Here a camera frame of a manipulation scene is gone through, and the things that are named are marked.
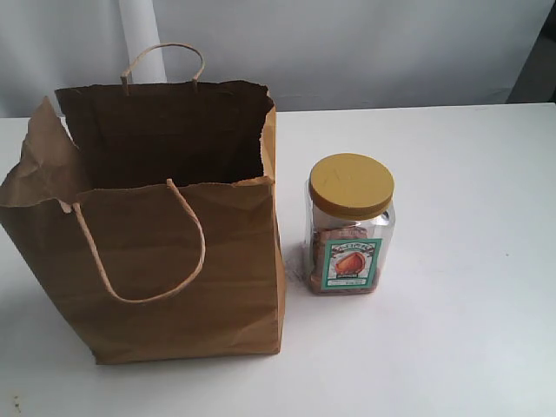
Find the paper bag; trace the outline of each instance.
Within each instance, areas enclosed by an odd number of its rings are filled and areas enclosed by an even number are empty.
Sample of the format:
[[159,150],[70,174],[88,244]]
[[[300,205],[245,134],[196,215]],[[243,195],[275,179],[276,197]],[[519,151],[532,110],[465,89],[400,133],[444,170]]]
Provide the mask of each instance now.
[[97,362],[279,352],[266,87],[195,79],[56,95],[75,144],[45,99],[0,188],[0,221]]

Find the plastic jar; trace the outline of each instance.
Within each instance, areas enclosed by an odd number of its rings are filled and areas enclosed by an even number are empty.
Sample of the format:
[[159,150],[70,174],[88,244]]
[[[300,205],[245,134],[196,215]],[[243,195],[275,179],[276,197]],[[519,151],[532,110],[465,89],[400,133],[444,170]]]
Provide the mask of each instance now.
[[332,155],[311,170],[305,275],[319,295],[372,293],[394,232],[394,179],[381,163]]

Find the yellow lid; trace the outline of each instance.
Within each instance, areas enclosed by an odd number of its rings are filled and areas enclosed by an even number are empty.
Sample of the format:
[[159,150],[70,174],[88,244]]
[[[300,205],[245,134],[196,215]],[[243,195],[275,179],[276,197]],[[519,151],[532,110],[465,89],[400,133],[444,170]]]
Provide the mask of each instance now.
[[332,155],[311,170],[309,194],[314,204],[341,219],[372,219],[384,213],[393,193],[390,171],[368,156]]

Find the table surface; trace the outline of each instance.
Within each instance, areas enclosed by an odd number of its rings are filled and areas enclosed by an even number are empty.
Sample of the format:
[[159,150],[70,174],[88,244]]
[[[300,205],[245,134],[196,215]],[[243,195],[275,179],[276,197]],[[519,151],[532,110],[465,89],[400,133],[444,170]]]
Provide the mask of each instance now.
[[[0,121],[0,172],[25,119]],[[556,415],[556,107],[282,113],[282,352],[99,367],[0,234],[0,415]],[[298,281],[303,183],[338,152],[396,179],[377,292]]]

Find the white backdrop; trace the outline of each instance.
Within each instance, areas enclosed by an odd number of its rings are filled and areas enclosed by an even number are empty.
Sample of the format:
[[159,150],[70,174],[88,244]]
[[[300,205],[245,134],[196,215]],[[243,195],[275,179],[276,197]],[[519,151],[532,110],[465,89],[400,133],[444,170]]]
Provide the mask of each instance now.
[[[128,48],[158,38],[199,47],[204,81],[268,84],[280,110],[503,103],[553,4],[154,0],[154,19],[151,0],[136,14],[121,2],[122,15],[116,0],[3,0],[0,116],[28,116],[56,88],[117,83]],[[198,62],[180,50],[164,60],[170,81]],[[155,57],[140,71],[163,77]]]

